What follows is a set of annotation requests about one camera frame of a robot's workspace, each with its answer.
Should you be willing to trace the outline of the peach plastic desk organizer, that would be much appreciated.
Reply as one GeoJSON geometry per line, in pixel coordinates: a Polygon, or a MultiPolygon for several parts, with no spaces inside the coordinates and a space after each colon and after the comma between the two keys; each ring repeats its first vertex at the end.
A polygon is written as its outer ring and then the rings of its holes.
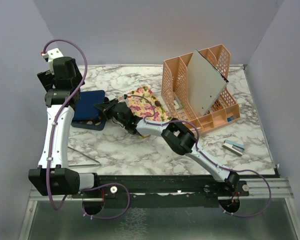
{"type": "Polygon", "coordinates": [[[238,121],[239,104],[227,89],[230,61],[223,44],[165,60],[161,96],[170,114],[200,134],[238,121]]]}

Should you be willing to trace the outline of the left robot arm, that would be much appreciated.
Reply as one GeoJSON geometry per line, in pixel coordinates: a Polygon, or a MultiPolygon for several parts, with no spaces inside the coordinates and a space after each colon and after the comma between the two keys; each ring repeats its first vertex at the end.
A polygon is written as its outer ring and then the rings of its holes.
{"type": "Polygon", "coordinates": [[[46,136],[38,166],[29,170],[28,179],[42,196],[75,195],[83,190],[96,197],[101,190],[96,175],[71,170],[68,162],[70,126],[80,100],[82,75],[72,57],[50,58],[48,63],[51,70],[37,75],[46,90],[46,136]]]}

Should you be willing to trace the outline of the stapler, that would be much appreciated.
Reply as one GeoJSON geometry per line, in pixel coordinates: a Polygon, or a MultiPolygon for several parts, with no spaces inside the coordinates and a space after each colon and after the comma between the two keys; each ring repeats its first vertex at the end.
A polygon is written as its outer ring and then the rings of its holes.
{"type": "Polygon", "coordinates": [[[238,155],[238,156],[242,156],[243,152],[245,151],[245,146],[242,144],[239,144],[237,142],[231,141],[226,139],[223,144],[222,147],[229,150],[230,152],[238,155]]]}

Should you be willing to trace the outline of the grey board in organizer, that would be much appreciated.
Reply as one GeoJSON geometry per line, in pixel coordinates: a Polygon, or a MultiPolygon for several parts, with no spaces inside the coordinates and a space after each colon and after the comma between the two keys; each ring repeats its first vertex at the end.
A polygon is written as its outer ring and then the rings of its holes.
{"type": "Polygon", "coordinates": [[[187,65],[187,97],[196,117],[210,110],[228,82],[202,53],[193,51],[187,65]]]}

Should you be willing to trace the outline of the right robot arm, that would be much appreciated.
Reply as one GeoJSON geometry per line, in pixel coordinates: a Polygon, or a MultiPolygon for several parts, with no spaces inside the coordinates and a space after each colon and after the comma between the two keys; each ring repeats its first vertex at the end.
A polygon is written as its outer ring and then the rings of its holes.
{"type": "Polygon", "coordinates": [[[239,175],[218,162],[199,145],[199,138],[184,124],[184,120],[150,121],[131,111],[125,102],[117,99],[96,103],[97,108],[108,120],[116,119],[132,135],[162,137],[173,152],[187,156],[207,170],[218,183],[220,191],[230,196],[238,189],[239,175]]]}

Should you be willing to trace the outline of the small blue cap item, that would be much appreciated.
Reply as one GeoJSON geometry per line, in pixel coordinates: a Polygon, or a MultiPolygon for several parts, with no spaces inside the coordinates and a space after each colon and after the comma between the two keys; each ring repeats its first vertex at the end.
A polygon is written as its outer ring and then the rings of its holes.
{"type": "Polygon", "coordinates": [[[231,122],[231,121],[235,120],[236,118],[237,117],[235,115],[232,115],[232,116],[230,116],[230,117],[227,118],[227,121],[231,122]]]}

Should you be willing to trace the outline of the floral serving tray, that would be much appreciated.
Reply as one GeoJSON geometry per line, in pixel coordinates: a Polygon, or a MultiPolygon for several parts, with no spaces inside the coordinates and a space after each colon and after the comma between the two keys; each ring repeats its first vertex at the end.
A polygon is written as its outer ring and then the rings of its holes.
{"type": "Polygon", "coordinates": [[[148,86],[141,86],[129,93],[129,98],[124,101],[135,116],[135,121],[146,117],[146,121],[169,122],[172,117],[164,108],[159,98],[152,92],[148,86]],[[144,97],[143,94],[149,92],[149,97],[144,97]],[[155,101],[160,101],[161,106],[156,106],[155,101]]]}

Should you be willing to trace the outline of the blue box lid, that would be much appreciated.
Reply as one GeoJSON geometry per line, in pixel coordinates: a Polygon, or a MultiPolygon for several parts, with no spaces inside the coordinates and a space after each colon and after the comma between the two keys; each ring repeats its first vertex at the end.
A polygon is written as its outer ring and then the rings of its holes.
{"type": "Polygon", "coordinates": [[[82,91],[76,103],[73,121],[90,121],[99,117],[100,111],[95,104],[102,104],[105,99],[104,90],[82,91]]]}

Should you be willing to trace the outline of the dark oval chocolate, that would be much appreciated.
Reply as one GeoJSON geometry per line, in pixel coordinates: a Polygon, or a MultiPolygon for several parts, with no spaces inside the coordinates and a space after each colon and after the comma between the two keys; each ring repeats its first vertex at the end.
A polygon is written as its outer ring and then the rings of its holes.
{"type": "Polygon", "coordinates": [[[154,104],[157,106],[157,107],[160,107],[162,104],[161,104],[161,102],[159,101],[159,100],[156,100],[155,102],[154,102],[154,104]]]}

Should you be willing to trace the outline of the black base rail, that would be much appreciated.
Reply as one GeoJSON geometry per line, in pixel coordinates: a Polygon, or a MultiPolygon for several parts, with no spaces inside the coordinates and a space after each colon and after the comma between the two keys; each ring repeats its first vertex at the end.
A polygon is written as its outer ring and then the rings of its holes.
{"type": "Polygon", "coordinates": [[[210,175],[99,175],[101,190],[72,195],[73,199],[105,208],[217,208],[219,200],[248,196],[241,179],[234,188],[210,175]]]}

